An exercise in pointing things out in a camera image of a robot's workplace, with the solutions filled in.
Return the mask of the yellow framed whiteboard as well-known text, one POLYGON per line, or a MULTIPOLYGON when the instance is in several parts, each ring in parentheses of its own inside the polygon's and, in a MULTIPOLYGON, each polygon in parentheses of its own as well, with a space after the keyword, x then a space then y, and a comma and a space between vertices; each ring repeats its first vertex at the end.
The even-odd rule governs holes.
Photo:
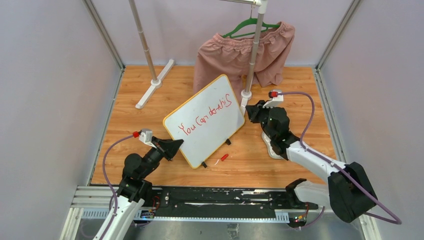
POLYGON ((245 123, 229 78, 221 74, 162 121, 191 168, 202 165, 245 123))

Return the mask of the red marker cap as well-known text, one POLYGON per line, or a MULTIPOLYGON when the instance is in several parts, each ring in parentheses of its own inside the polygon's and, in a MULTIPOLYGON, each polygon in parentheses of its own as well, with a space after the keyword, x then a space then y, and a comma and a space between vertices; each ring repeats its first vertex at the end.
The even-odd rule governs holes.
POLYGON ((220 158, 220 160, 221 160, 221 161, 224 161, 224 160, 225 160, 228 156, 229 156, 229 154, 227 153, 227 154, 223 155, 223 156, 220 158))

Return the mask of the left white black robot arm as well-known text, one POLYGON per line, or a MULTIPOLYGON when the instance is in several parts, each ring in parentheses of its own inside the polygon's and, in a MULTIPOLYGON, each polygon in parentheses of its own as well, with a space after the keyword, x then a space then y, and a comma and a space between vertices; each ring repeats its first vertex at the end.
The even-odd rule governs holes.
POLYGON ((139 138, 143 144, 150 147, 150 150, 144 156, 132 153, 125 158, 122 179, 117 190, 114 190, 106 170, 103 169, 103 175, 112 192, 112 197, 109 213, 93 237, 94 240, 122 240, 124 238, 132 225, 136 212, 140 207, 149 206, 153 201, 153 185, 146 180, 146 177, 159 167, 162 159, 172 161, 184 142, 183 139, 160 139, 150 133, 136 131, 113 143, 107 149, 103 163, 106 163, 107 154, 115 145, 130 138, 139 138))

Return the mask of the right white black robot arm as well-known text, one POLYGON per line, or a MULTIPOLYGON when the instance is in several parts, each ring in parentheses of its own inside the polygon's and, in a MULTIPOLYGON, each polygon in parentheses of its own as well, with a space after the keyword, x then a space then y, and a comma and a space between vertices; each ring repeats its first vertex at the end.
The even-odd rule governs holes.
POLYGON ((378 199, 364 168, 357 162, 344 163, 314 149, 294 135, 283 107, 266 108, 266 101, 247 105, 251 123, 260 124, 268 155, 297 163, 325 183, 299 178, 286 186, 285 201, 292 209, 313 203, 331 209, 343 222, 350 223, 376 206, 378 199))

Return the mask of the grey whiteboard eraser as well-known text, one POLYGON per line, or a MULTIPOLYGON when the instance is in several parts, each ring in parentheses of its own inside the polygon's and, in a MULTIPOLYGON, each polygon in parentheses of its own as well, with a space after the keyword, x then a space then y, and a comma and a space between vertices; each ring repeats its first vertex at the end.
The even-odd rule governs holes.
POLYGON ((271 146, 271 139, 264 133, 261 133, 261 138, 264 141, 265 145, 266 145, 266 149, 268 152, 268 155, 273 158, 273 159, 277 159, 277 160, 283 160, 284 158, 281 157, 280 155, 277 155, 274 150, 272 149, 271 146))

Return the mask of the white clothes rack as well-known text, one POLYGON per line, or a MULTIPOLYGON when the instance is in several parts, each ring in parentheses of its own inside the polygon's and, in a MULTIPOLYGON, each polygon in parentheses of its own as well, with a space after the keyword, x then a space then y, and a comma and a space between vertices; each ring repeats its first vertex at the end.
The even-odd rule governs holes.
MULTIPOLYGON (((258 6, 260 13, 265 13, 266 0, 250 0, 249 4, 258 6)), ((241 112, 246 112, 246 105, 252 98, 252 84, 259 76, 257 59, 265 56, 264 47, 260 41, 268 41, 270 36, 256 33, 254 38, 241 39, 223 38, 216 33, 212 39, 205 42, 198 50, 194 64, 193 92, 197 94, 214 78, 221 74, 227 75, 241 112)))

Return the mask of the pink shorts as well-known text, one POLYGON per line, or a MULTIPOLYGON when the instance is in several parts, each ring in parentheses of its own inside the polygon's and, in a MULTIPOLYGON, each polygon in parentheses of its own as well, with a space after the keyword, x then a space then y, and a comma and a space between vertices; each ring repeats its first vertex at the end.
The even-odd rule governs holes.
MULTIPOLYGON (((279 22, 277 28, 260 34, 255 57, 253 84, 261 87, 279 85, 283 81, 283 67, 295 38, 295 27, 279 22)), ((242 77, 249 72, 254 39, 224 38, 215 34, 198 49, 194 65, 193 92, 197 93, 218 76, 227 75, 237 98, 244 89, 242 77)))

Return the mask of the green clothes hanger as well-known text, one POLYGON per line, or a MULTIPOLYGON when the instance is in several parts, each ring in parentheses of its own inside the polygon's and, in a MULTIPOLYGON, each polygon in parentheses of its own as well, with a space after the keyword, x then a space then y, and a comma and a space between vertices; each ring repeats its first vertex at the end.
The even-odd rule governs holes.
POLYGON ((277 29, 280 27, 280 22, 272 22, 266 20, 264 12, 257 11, 257 16, 253 16, 253 11, 248 19, 237 24, 232 30, 223 33, 223 38, 239 39, 247 36, 254 36, 256 33, 264 33, 265 31, 277 29))

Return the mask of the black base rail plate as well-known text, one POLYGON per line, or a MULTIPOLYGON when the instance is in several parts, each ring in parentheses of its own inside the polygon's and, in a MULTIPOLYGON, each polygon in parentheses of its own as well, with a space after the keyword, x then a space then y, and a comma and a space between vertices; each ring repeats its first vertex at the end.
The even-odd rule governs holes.
POLYGON ((153 221, 282 223, 304 226, 314 203, 292 203, 283 188, 157 186, 133 226, 153 221))

